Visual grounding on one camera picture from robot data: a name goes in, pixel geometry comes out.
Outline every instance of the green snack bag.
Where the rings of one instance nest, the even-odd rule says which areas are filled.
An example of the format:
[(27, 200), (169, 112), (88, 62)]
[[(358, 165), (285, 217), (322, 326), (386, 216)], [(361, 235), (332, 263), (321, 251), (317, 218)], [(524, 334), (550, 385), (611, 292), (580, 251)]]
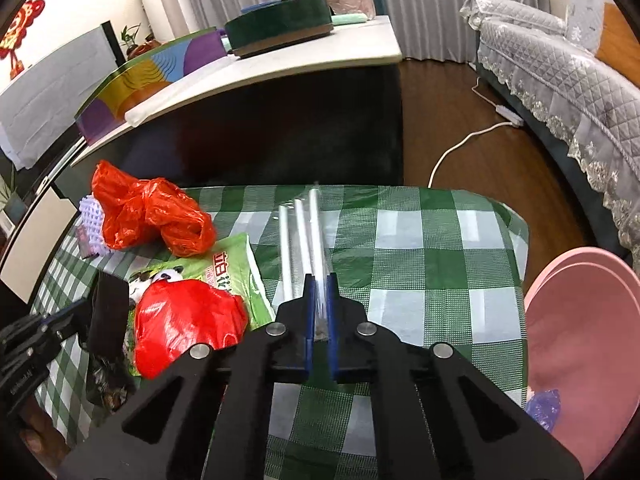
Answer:
[[(217, 241), (205, 254), (155, 264), (132, 274), (129, 278), (129, 303), (137, 305), (149, 285), (159, 280), (201, 280), (210, 286), (241, 296), (249, 317), (250, 330), (260, 328), (275, 319), (246, 233)], [(138, 376), (133, 360), (134, 316), (135, 310), (132, 310), (129, 313), (125, 350), (129, 371)]]

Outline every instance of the red plastic bag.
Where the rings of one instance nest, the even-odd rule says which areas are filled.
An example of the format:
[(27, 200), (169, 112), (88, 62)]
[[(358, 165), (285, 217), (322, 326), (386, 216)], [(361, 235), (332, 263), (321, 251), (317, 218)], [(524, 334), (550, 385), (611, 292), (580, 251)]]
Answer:
[(111, 249), (144, 244), (160, 233), (173, 254), (186, 258), (216, 241), (211, 216), (165, 178), (138, 180), (101, 160), (91, 189), (104, 210), (102, 235)]
[(240, 296), (200, 280), (155, 282), (136, 307), (136, 367), (153, 379), (196, 343), (238, 344), (248, 321)]

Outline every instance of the light green cloth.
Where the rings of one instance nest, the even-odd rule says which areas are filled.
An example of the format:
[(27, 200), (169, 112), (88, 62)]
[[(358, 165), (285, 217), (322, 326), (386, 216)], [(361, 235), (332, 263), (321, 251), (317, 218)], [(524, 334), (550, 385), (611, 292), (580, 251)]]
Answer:
[(338, 25), (352, 25), (353, 23), (365, 23), (368, 18), (366, 14), (362, 12), (354, 12), (353, 14), (336, 14), (331, 17), (334, 26)]

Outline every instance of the green velvet tray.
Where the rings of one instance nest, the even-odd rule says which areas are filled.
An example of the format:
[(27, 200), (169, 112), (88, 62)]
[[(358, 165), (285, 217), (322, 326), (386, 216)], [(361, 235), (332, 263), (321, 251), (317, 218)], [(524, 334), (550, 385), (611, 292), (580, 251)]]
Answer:
[(236, 56), (247, 57), (331, 32), (326, 0), (286, 0), (252, 10), (225, 25)]

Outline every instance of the power strip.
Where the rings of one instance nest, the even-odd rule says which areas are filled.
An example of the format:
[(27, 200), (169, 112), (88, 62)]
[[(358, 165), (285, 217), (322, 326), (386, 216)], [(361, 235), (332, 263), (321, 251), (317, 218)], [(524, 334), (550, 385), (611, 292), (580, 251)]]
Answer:
[(524, 126), (524, 120), (516, 112), (512, 112), (506, 106), (498, 105), (495, 107), (495, 111), (502, 117), (513, 123), (514, 126), (521, 128)]

